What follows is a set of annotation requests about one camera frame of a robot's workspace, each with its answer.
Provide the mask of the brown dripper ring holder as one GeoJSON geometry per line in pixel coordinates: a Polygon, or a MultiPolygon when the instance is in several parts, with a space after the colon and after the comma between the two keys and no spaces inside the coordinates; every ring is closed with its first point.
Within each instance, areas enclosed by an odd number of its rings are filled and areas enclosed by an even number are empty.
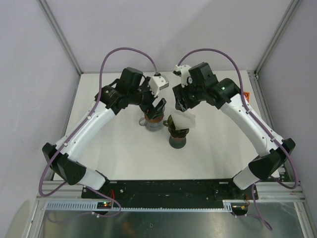
{"type": "Polygon", "coordinates": [[[164,118],[164,115],[160,115],[154,119],[149,119],[147,115],[144,115],[145,116],[145,120],[149,123],[159,123],[163,120],[164,118]]]}

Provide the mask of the clear glass server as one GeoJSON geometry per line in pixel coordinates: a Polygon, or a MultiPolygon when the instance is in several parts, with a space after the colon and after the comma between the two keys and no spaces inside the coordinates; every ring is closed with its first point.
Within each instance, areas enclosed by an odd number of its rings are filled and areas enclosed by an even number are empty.
{"type": "Polygon", "coordinates": [[[163,121],[160,122],[149,122],[145,118],[139,119],[139,125],[144,126],[150,132],[156,132],[163,129],[163,121]]]}

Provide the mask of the dark olive dripper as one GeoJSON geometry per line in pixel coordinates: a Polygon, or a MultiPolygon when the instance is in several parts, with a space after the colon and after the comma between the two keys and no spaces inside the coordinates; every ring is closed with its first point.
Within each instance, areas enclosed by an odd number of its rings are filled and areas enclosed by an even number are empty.
{"type": "Polygon", "coordinates": [[[189,129],[176,129],[172,116],[169,115],[167,120],[163,121],[163,125],[168,128],[170,135],[173,138],[185,138],[189,133],[189,129]]]}

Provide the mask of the red and grey carafe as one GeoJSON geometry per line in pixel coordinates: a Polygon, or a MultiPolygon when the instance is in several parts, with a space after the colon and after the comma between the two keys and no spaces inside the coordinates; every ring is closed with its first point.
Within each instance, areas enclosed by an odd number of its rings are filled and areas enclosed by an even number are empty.
{"type": "Polygon", "coordinates": [[[181,149],[186,145],[186,137],[178,138],[178,137],[169,137],[169,144],[174,149],[181,149]]]}

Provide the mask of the orange coffee filter box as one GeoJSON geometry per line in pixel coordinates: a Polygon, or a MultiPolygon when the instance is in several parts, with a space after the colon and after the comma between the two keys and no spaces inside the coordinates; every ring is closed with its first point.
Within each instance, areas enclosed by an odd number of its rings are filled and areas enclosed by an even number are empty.
{"type": "Polygon", "coordinates": [[[249,92],[245,92],[244,91],[244,97],[245,97],[245,99],[247,100],[247,102],[249,103],[250,102],[250,93],[249,92]]]}

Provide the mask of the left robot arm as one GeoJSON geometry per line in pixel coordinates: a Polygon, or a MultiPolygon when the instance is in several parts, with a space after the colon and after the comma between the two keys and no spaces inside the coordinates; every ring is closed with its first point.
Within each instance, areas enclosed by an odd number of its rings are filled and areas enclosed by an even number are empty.
{"type": "Polygon", "coordinates": [[[92,188],[98,198],[106,197],[109,194],[106,178],[78,162],[82,151],[100,129],[129,105],[139,106],[149,120],[163,117],[166,100],[161,99],[157,105],[153,102],[160,90],[168,86],[167,78],[160,73],[146,77],[137,69],[125,68],[118,79],[99,88],[81,122],[55,144],[43,146],[50,168],[67,184],[79,183],[92,188]]]}

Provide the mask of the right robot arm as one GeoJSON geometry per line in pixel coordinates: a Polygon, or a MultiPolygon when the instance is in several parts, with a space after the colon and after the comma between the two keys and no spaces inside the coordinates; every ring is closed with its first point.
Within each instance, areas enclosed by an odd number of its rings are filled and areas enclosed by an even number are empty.
{"type": "Polygon", "coordinates": [[[218,81],[206,62],[194,67],[176,66],[173,73],[181,78],[181,83],[172,88],[176,110],[185,112],[200,102],[207,102],[235,122],[258,154],[233,177],[233,183],[228,187],[232,198],[240,199],[246,194],[246,188],[269,178],[286,161],[295,142],[272,130],[241,95],[241,89],[232,79],[218,81]]]}

